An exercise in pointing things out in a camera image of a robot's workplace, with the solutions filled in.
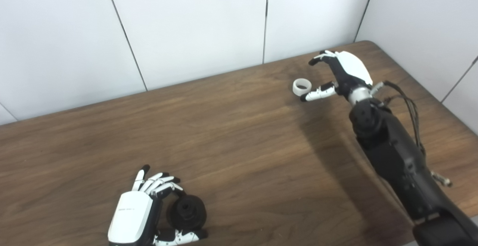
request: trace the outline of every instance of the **black robotic arm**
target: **black robotic arm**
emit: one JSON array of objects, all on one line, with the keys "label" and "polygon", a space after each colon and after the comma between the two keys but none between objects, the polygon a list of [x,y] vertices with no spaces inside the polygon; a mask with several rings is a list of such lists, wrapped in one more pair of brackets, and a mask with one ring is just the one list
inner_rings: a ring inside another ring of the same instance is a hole
[{"label": "black robotic arm", "polygon": [[417,243],[420,246],[477,246],[478,227],[443,193],[435,180],[443,184],[449,182],[427,168],[421,142],[418,139],[414,142],[387,105],[373,97],[381,87],[390,85],[409,100],[400,88],[388,81],[372,87],[364,64],[349,52],[324,51],[309,64],[321,61],[329,65],[337,81],[304,94],[301,100],[323,98],[326,95],[322,92],[333,87],[349,101],[352,105],[349,118],[367,159],[392,187],[410,218],[421,222],[413,228]]}]

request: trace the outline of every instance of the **cable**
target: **cable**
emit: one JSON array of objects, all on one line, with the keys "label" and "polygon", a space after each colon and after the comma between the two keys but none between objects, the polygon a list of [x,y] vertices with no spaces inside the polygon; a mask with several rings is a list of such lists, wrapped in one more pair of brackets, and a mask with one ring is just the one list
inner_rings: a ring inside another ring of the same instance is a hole
[{"label": "cable", "polygon": [[415,134],[415,143],[417,144],[417,147],[418,147],[418,149],[420,149],[422,154],[424,156],[426,156],[425,147],[423,146],[422,141],[420,139],[420,126],[419,126],[419,121],[418,121],[418,108],[417,108],[415,102],[412,99],[408,98],[407,95],[405,94],[405,92],[403,92],[401,90],[401,88],[399,86],[397,86],[396,84],[394,84],[390,81],[384,81],[384,85],[390,86],[391,88],[395,89],[398,93],[400,93],[400,95],[394,95],[394,96],[385,98],[384,105],[388,106],[388,104],[396,98],[402,98],[405,101],[405,103],[407,105],[407,108],[408,108],[408,112],[410,113],[410,118],[412,119],[413,132]]}]

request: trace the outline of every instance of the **plastic ring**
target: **plastic ring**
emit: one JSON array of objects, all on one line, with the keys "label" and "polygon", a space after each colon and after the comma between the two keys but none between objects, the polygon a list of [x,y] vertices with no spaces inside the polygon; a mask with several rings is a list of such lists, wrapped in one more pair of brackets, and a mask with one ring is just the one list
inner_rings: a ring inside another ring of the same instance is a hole
[{"label": "plastic ring", "polygon": [[299,78],[294,81],[292,84],[292,92],[296,94],[297,96],[302,96],[306,93],[309,93],[310,90],[312,89],[312,83],[304,78]]}]

